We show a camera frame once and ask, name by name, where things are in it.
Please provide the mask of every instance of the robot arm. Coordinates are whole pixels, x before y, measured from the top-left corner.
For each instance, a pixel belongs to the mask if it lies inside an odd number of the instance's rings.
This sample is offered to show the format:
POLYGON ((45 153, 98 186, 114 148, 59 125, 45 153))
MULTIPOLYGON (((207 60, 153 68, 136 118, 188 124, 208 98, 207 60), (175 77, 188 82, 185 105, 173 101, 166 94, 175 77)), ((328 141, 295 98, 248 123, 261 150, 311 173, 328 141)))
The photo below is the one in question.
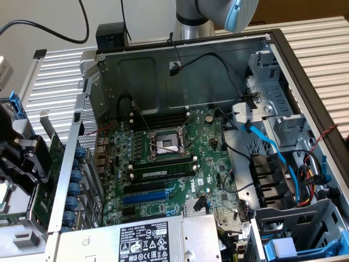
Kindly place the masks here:
MULTIPOLYGON (((227 31, 239 33, 250 23, 257 5, 258 0, 176 0, 177 20, 182 27, 197 30, 211 20, 227 31)), ((210 35, 187 34, 179 38, 210 35)))

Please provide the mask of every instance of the warning label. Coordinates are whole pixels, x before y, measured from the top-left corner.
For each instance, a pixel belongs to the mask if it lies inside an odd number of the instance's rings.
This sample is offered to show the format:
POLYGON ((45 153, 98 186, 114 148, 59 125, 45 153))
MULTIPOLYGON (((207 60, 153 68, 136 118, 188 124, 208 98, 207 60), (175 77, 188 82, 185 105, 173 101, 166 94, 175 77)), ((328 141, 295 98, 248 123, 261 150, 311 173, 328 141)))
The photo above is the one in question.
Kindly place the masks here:
POLYGON ((169 253, 167 222, 120 230, 119 262, 170 262, 169 253))

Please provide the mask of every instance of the wall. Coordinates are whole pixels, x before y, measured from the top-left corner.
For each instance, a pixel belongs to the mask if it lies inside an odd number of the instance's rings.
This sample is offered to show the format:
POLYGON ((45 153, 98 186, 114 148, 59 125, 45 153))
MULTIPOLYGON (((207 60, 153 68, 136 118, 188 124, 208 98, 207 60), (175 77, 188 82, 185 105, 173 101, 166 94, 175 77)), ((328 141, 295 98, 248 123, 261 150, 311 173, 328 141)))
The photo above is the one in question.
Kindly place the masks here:
MULTIPOLYGON (((95 31, 101 23, 121 22, 120 0, 83 0, 90 25, 86 44, 60 40, 33 27, 17 25, 0 37, 0 55, 10 62, 14 73, 0 97, 12 90, 19 93, 35 50, 63 50, 96 46, 95 31)), ((175 0, 124 0, 125 17, 132 40, 164 37, 173 31, 175 0)), ((31 20, 75 39, 83 39, 86 29, 77 0, 1 0, 0 26, 16 19, 31 20)))

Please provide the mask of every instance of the metal panel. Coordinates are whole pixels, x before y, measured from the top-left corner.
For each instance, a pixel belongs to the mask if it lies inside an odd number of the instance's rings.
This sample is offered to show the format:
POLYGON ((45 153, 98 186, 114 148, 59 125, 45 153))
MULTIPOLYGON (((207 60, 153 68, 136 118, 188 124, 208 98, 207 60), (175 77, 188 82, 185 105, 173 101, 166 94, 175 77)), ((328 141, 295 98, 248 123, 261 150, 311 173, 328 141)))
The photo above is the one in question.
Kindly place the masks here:
MULTIPOLYGON (((289 41, 305 72, 316 88, 333 121, 339 124, 338 129, 343 137, 349 135, 349 23, 344 17, 306 20, 274 25, 251 26, 245 31, 259 31, 269 28, 280 28, 289 41)), ((217 31, 217 35, 229 34, 217 31)), ((165 41, 166 38, 133 42, 130 45, 141 45, 165 41)), ((72 114, 74 97, 82 92, 81 75, 78 70, 81 54, 96 47, 86 47, 67 51, 48 52, 38 72, 33 72, 34 82, 25 86, 30 92, 25 93, 32 123, 39 123, 39 111, 50 110, 49 118, 53 126, 63 117, 63 112, 72 114), (52 96, 59 96, 60 103, 41 106, 40 103, 52 96)), ((60 132, 59 137, 67 141, 68 133, 60 132)))

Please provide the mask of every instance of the blue pcie slot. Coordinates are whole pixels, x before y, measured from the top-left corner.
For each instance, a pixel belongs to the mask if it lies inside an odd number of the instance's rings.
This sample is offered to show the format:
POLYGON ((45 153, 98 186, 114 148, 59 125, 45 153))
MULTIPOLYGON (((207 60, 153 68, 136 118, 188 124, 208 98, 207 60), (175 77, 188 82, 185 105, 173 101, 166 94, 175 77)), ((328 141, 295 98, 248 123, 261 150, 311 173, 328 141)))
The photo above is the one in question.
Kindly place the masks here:
POLYGON ((151 193, 147 193, 147 194, 125 196, 123 198, 123 204, 129 205, 129 204, 156 201, 156 200, 164 200, 164 199, 167 199, 167 200, 169 199, 169 193, 166 192, 165 190, 159 191, 159 192, 151 192, 151 193))

